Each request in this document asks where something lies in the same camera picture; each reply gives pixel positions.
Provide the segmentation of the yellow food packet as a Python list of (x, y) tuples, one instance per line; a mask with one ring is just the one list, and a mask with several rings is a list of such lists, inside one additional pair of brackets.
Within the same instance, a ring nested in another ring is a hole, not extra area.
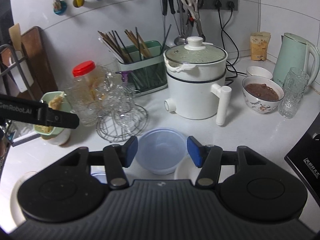
[(249, 39), (251, 49), (251, 60), (266, 61), (267, 49), (270, 39), (271, 33), (266, 31), (251, 33)]

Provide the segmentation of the patterned bowl with beans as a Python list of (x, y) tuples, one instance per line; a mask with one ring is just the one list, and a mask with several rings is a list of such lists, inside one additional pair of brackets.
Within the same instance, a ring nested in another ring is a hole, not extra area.
[(242, 81), (242, 93), (247, 107), (258, 114), (276, 110), (284, 98), (283, 89), (262, 76), (248, 76)]

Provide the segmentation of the white electric cooking pot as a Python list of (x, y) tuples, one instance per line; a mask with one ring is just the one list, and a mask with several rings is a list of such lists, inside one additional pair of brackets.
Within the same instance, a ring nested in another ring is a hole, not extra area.
[(225, 84), (227, 51), (191, 36), (163, 53), (170, 97), (168, 112), (191, 120), (216, 117), (224, 125), (232, 89)]

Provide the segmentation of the black induction cooker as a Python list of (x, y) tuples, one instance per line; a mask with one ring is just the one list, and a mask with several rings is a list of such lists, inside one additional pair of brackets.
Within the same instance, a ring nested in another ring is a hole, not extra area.
[(317, 204), (319, 204), (320, 198), (319, 119), (318, 114), (308, 130), (284, 157), (310, 191)]

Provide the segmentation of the black power strip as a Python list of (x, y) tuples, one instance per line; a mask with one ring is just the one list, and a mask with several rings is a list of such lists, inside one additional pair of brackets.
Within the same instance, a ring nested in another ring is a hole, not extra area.
[(239, 0), (199, 0), (198, 8), (201, 10), (233, 10), (238, 11)]

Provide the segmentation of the kitchen scissors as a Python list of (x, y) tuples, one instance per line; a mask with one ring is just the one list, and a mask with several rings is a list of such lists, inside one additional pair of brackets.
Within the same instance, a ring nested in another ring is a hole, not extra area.
[(181, 2), (186, 6), (186, 8), (191, 13), (191, 16), (196, 22), (196, 28), (198, 35), (203, 38), (203, 40), (206, 40), (206, 37), (202, 30), (202, 24), (200, 20), (199, 10), (198, 10), (198, 0), (181, 0)]

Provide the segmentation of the black dish rack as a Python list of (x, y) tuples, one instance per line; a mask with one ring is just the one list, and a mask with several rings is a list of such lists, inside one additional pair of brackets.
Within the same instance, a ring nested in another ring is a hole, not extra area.
[[(6, 70), (1, 72), (1, 77), (10, 77), (17, 87), (14, 90), (18, 90), (23, 99), (36, 100), (36, 94), (32, 90), (32, 85), (35, 81), (29, 70), (27, 59), (23, 49), (16, 50), (13, 46), (8, 44), (1, 47), (8, 48), (10, 50), (9, 66)], [(33, 126), (22, 122), (8, 122), (7, 128), (4, 129), (4, 135), (9, 141), (9, 144), (14, 147), (26, 143), (28, 141), (39, 138)]]

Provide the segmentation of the dried noodles bundle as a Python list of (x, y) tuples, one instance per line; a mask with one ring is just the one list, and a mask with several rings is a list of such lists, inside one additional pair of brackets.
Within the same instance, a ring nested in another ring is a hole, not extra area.
[[(65, 94), (62, 91), (57, 92), (48, 92), (44, 94), (41, 98), (42, 102), (48, 103), (49, 108), (53, 110), (60, 111), (64, 103)], [(56, 128), (53, 126), (41, 126), (41, 125), (34, 125), (35, 132), (41, 135), (56, 135), (61, 131), (61, 128)]]

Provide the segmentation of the white ceramic bowl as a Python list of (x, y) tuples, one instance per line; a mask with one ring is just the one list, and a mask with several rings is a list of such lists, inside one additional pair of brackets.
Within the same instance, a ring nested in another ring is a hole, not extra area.
[[(178, 167), (174, 172), (174, 179), (190, 179), (193, 184), (201, 171), (201, 168), (198, 168), (194, 165), (191, 157), (188, 155), (182, 159)], [(219, 183), (224, 182), (228, 177), (235, 174), (234, 165), (223, 165), (221, 166), (221, 172), (219, 177)]]

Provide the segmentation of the white bowl under colander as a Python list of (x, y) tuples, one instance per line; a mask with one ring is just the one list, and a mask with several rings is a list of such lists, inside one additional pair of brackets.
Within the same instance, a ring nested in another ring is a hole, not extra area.
[(41, 138), (51, 144), (61, 146), (65, 144), (71, 135), (71, 129), (65, 128), (58, 135), (41, 135)]

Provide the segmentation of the textured drinking glass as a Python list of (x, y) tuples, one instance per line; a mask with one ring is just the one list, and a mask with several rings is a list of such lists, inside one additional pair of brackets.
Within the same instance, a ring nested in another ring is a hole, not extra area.
[(310, 76), (303, 70), (292, 67), (285, 77), (284, 97), (278, 106), (278, 112), (291, 119), (298, 111), (299, 104), (308, 86)]

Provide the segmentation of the small white bowl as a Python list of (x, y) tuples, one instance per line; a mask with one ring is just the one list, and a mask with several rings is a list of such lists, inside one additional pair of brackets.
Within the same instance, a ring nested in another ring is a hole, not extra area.
[(273, 75), (267, 69), (259, 66), (249, 66), (246, 69), (246, 76), (261, 76), (272, 80)]

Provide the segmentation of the wooden cutting board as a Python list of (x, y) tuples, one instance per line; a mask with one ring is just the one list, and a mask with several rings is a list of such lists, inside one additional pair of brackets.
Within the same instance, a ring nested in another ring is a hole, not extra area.
[[(40, 100), (43, 94), (47, 92), (58, 90), (44, 48), (41, 30), (40, 27), (34, 26), (22, 34), (21, 37), (23, 52), (27, 55), (28, 68), (34, 80), (30, 88), (36, 100)], [(1, 93), (31, 99), (28, 91), (20, 92), (14, 80), (8, 74), (1, 77)]]

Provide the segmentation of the tall blue plastic bowl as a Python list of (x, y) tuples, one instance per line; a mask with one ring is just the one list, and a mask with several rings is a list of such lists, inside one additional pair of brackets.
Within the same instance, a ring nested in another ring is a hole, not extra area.
[(187, 137), (171, 128), (157, 128), (138, 139), (135, 159), (149, 172), (164, 176), (174, 173), (187, 155)]

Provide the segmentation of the green chopstick holder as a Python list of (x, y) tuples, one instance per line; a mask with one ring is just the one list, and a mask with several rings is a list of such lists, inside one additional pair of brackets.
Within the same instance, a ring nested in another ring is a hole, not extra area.
[(165, 42), (144, 41), (138, 29), (124, 30), (132, 43), (126, 46), (115, 31), (99, 31), (99, 40), (106, 45), (118, 61), (119, 74), (139, 95), (150, 94), (167, 88), (167, 75), (163, 53)]

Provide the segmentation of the mint green electric kettle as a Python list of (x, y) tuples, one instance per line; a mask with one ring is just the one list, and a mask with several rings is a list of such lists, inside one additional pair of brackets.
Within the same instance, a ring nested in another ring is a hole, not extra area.
[(273, 81), (283, 87), (285, 77), (294, 67), (309, 75), (308, 86), (319, 72), (319, 49), (310, 41), (292, 33), (284, 33), (273, 71)]

